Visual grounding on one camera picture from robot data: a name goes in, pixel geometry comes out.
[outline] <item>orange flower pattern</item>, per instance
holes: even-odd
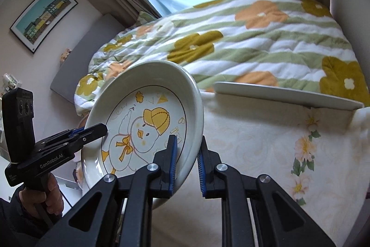
[[[111,77],[117,77],[120,73],[124,72],[131,65],[131,61],[125,61],[123,63],[112,62],[108,69],[105,80],[108,80]]]
[[[153,25],[142,25],[138,27],[136,30],[136,37],[140,37],[148,32],[150,32],[153,28]]]
[[[258,84],[265,86],[279,86],[275,76],[269,71],[253,71],[248,72],[245,75],[242,75],[236,78],[233,82],[236,83],[248,83],[248,84]],[[213,87],[206,89],[206,92],[214,92]]]
[[[269,0],[256,1],[235,15],[236,21],[246,21],[247,29],[265,28],[271,22],[284,22],[287,19],[288,15]]]

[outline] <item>headboard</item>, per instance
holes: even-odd
[[[124,29],[125,27],[110,14],[105,14],[97,20],[64,61],[50,89],[74,103],[77,84],[88,73],[91,57],[104,43]]]

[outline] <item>striped comforter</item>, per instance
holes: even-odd
[[[331,94],[370,105],[361,68],[329,10],[315,0],[214,0],[154,20],[104,44],[76,88],[79,115],[129,66],[169,60],[202,90],[215,81]]]

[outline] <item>yellow cap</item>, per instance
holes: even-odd
[[[162,107],[153,110],[144,109],[144,122],[156,128],[159,135],[162,135],[170,125],[170,114]]]

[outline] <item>yellow bow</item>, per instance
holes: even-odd
[[[122,139],[122,142],[119,143],[119,142],[116,142],[116,147],[124,147],[123,148],[123,151],[122,151],[122,154],[120,156],[120,160],[123,161],[123,158],[125,157],[125,154],[130,154],[132,153],[132,151],[134,151],[134,148],[130,145],[130,135],[124,137]]]

